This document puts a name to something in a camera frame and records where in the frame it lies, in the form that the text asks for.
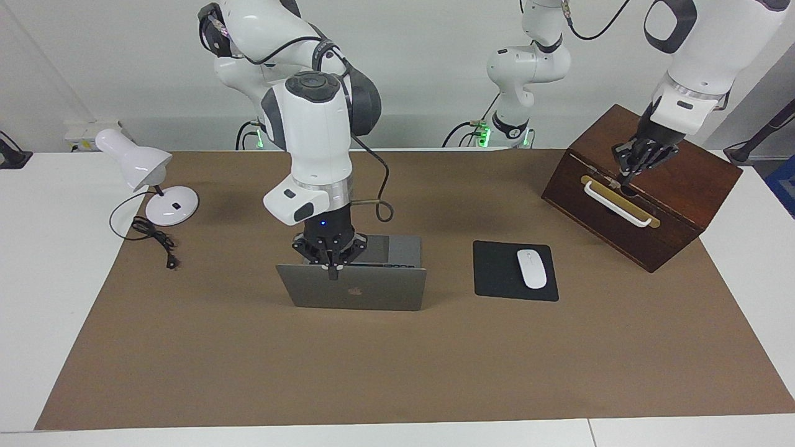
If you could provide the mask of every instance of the box handle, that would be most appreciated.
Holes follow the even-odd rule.
[[[583,176],[580,181],[585,185],[584,191],[589,197],[615,212],[635,227],[660,227],[659,219],[656,219],[654,216],[635,206],[632,202],[612,192],[598,181],[595,181],[589,176]]]

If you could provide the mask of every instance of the black mouse pad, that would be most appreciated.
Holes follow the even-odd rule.
[[[541,255],[547,283],[541,289],[530,289],[522,278],[516,253],[532,249]],[[548,245],[500,243],[476,240],[472,244],[475,260],[475,293],[481,297],[519,298],[522,300],[557,301],[557,282],[552,251]]]

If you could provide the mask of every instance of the gray laptop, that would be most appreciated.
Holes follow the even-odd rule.
[[[420,310],[427,270],[421,268],[416,236],[371,235],[367,249],[339,272],[309,264],[279,264],[276,269],[298,307],[367,310]]]

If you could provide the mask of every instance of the lamp shade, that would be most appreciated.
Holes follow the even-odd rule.
[[[168,152],[139,146],[114,129],[100,131],[96,144],[121,166],[124,180],[134,191],[144,185],[159,185],[165,180],[165,166],[172,156]]]

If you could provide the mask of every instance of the white mouse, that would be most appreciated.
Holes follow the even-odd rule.
[[[516,252],[516,256],[519,258],[525,286],[530,289],[543,289],[546,286],[546,269],[541,255],[535,250],[520,250]]]

